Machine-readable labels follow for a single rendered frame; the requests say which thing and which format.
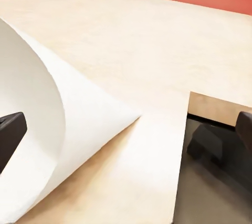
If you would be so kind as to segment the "paper coffee filter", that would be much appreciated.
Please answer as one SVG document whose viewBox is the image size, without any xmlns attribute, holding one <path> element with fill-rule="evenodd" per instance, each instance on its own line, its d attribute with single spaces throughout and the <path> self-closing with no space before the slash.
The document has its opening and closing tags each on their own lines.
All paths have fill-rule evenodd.
<svg viewBox="0 0 252 224">
<path fill-rule="evenodd" d="M 27 132 L 0 174 L 0 224 L 14 224 L 142 113 L 0 16 L 0 118 Z"/>
</svg>

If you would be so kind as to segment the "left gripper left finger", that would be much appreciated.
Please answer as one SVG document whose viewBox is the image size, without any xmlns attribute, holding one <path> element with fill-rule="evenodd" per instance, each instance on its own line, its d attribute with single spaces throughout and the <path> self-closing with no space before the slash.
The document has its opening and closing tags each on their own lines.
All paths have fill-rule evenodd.
<svg viewBox="0 0 252 224">
<path fill-rule="evenodd" d="M 27 132 L 22 111 L 0 118 L 0 174 Z"/>
</svg>

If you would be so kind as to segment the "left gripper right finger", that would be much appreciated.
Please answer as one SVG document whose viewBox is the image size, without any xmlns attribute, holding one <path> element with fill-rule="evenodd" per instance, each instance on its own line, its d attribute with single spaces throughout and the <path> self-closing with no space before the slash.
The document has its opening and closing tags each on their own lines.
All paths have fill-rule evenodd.
<svg viewBox="0 0 252 224">
<path fill-rule="evenodd" d="M 235 130 L 252 154 L 252 114 L 241 111 L 236 121 Z"/>
</svg>

